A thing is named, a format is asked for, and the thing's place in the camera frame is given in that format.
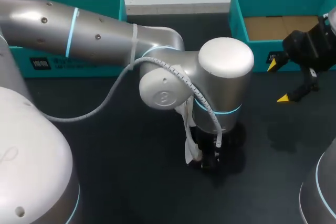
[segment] gray cable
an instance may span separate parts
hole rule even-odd
[[[167,63],[163,62],[162,60],[158,60],[152,57],[142,57],[139,58],[137,60],[134,61],[134,65],[138,65],[141,64],[143,62],[150,62],[153,63],[155,65],[158,65],[160,67],[162,67],[163,69],[167,70],[168,72],[174,74],[175,76],[177,76],[182,82],[184,82],[195,94],[195,96],[197,96],[197,98],[199,99],[199,101],[202,103],[202,105],[206,108],[206,110],[208,111],[211,119],[213,120],[215,127],[216,127],[216,131],[217,131],[217,139],[216,139],[216,147],[220,148],[222,145],[222,127],[217,119],[216,114],[214,113],[214,111],[211,109],[209,103],[206,101],[206,99],[204,98],[204,96],[201,94],[201,92],[191,83],[191,81],[189,81],[188,78],[186,78],[184,75],[182,75],[180,72],[178,72],[176,69],[174,69],[172,66],[168,65]],[[119,83],[121,82],[122,78],[124,77],[124,75],[130,70],[130,65],[127,65],[123,71],[120,73],[119,77],[117,78],[116,82],[113,84],[112,88],[110,89],[108,95],[106,96],[106,98],[104,99],[104,101],[93,111],[82,115],[82,116],[78,116],[76,118],[56,118],[50,115],[46,115],[45,113],[42,113],[48,120],[53,121],[53,122],[60,122],[60,123],[70,123],[70,122],[77,122],[77,121],[81,121],[83,119],[89,118],[95,114],[97,114],[99,111],[101,111],[106,105],[107,103],[110,101],[114,91],[116,90],[117,86],[119,85]]]

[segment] label on bin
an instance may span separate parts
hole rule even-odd
[[[33,65],[35,70],[50,70],[51,66],[48,62],[48,59],[43,58],[30,58],[30,62]]]
[[[87,69],[87,68],[96,68],[98,65],[80,61],[80,60],[72,60],[65,58],[55,57],[51,59],[51,63],[54,66],[54,69],[62,70],[62,69]]]
[[[276,55],[281,55],[283,53],[283,51],[273,51],[273,52],[269,52],[269,54],[268,54],[268,56],[267,56],[267,59],[266,59],[266,63],[267,64],[270,64],[272,61],[273,61],[273,59],[274,59],[274,57],[276,56]]]

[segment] teal bin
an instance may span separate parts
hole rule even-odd
[[[282,51],[282,40],[251,41],[244,18],[279,16],[322,16],[336,7],[336,0],[231,0],[229,25],[232,37],[246,43],[255,56],[254,72],[267,71],[270,52]],[[299,70],[290,62],[281,71]]]
[[[127,21],[124,0],[50,1],[75,6],[120,21]],[[11,46],[11,51],[25,78],[113,77],[118,76],[122,71],[120,66],[98,66],[22,47]]]

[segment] dark table surface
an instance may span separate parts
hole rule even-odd
[[[167,26],[187,50],[229,36],[225,14],[134,16],[130,22]],[[255,73],[240,121],[242,150],[228,150],[216,175],[188,168],[185,133],[174,111],[148,108],[138,72],[127,75],[104,111],[57,124],[78,168],[85,223],[302,223],[301,183],[336,136],[336,73],[321,76],[321,90],[299,104],[277,104],[302,80],[300,73]],[[37,106],[59,117],[94,109],[114,78],[29,79]]]

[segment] cardboard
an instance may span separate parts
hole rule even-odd
[[[249,40],[283,40],[294,30],[309,31],[318,23],[317,16],[244,18]]]

